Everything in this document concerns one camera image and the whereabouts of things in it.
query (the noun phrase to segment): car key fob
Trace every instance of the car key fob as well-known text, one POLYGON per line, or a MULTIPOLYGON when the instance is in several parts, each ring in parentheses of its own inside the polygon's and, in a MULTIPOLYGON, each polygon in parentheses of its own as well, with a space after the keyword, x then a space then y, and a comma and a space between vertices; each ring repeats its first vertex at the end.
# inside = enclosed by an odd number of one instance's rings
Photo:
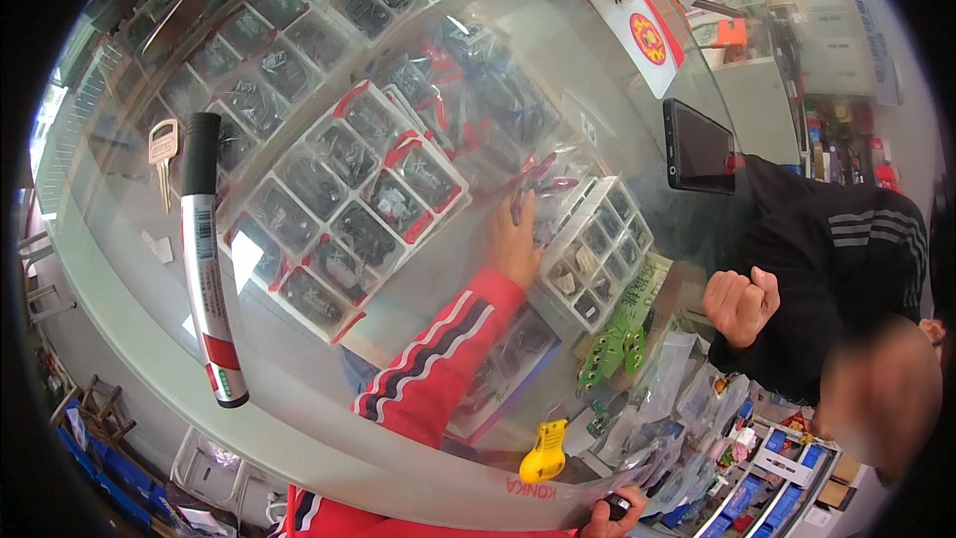
POLYGON ((625 497, 618 496, 613 492, 604 497, 604 502, 611 506, 611 521, 619 522, 631 510, 631 502, 625 497))

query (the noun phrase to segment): orange sticker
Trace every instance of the orange sticker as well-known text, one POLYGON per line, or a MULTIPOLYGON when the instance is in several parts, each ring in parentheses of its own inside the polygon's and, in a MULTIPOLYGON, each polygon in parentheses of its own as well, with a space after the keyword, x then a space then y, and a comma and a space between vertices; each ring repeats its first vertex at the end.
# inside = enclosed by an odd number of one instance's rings
POLYGON ((654 65, 663 65, 667 60, 667 51, 664 47, 661 32, 657 30, 649 18, 639 13, 631 15, 631 34, 634 42, 647 60, 654 65))

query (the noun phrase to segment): black marker cap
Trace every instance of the black marker cap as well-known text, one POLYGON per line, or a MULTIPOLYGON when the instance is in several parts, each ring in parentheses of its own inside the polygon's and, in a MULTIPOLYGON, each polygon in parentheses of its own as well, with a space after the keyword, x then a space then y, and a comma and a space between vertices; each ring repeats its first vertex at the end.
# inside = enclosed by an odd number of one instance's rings
POLYGON ((222 117, 196 113, 185 125, 183 195, 216 195, 216 153, 222 117))

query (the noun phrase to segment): black tablet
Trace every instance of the black tablet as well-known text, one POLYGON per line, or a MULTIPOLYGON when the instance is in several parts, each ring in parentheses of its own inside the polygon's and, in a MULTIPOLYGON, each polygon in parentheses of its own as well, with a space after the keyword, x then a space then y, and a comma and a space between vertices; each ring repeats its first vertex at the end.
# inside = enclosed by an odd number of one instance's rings
POLYGON ((733 194, 733 134, 676 98, 663 101, 667 181, 674 189, 733 194))

